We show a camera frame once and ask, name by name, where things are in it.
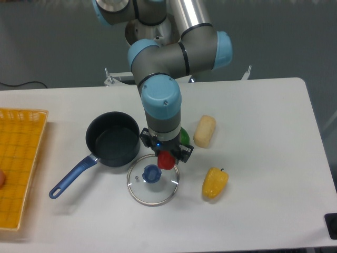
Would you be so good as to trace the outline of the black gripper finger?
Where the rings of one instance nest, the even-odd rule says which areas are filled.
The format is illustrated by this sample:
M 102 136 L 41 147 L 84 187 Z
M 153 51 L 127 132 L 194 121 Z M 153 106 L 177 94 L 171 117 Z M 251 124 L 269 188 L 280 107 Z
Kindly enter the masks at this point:
M 150 135 L 148 128 L 143 128 L 143 130 L 140 133 L 140 139 L 143 142 L 145 147 L 147 148 L 153 147 L 152 136 Z
M 176 147 L 173 150 L 173 157 L 175 158 L 175 163 L 179 164 L 180 162 L 187 163 L 189 160 L 194 147 L 192 145 L 180 144 L 179 147 Z

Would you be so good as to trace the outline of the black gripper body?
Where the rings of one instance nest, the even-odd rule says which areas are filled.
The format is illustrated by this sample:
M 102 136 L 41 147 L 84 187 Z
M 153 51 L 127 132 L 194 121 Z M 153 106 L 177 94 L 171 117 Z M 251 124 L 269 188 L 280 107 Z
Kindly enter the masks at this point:
M 181 134 L 168 141 L 161 141 L 156 136 L 148 135 L 150 148 L 154 151 L 156 157 L 163 151 L 167 151 L 172 157 L 180 158 L 181 149 Z

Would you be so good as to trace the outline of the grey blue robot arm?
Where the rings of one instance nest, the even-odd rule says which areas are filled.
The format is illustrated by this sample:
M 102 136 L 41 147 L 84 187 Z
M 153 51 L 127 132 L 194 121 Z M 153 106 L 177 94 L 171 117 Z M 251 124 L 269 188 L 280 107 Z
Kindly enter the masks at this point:
M 181 141 L 182 95 L 177 79 L 228 65 L 232 42 L 217 31 L 202 1 L 93 1 L 104 24 L 131 22 L 135 42 L 127 53 L 145 111 L 143 144 L 186 162 L 191 145 Z

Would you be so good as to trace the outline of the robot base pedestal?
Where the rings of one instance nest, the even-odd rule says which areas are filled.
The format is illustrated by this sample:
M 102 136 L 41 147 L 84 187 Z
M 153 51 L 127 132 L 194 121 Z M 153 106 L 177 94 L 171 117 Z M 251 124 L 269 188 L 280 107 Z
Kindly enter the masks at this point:
M 159 46 L 166 46 L 180 41 L 173 15 L 167 14 L 163 23 L 147 26 L 139 20 L 129 21 L 125 27 L 125 38 L 129 46 L 141 39 L 154 40 Z

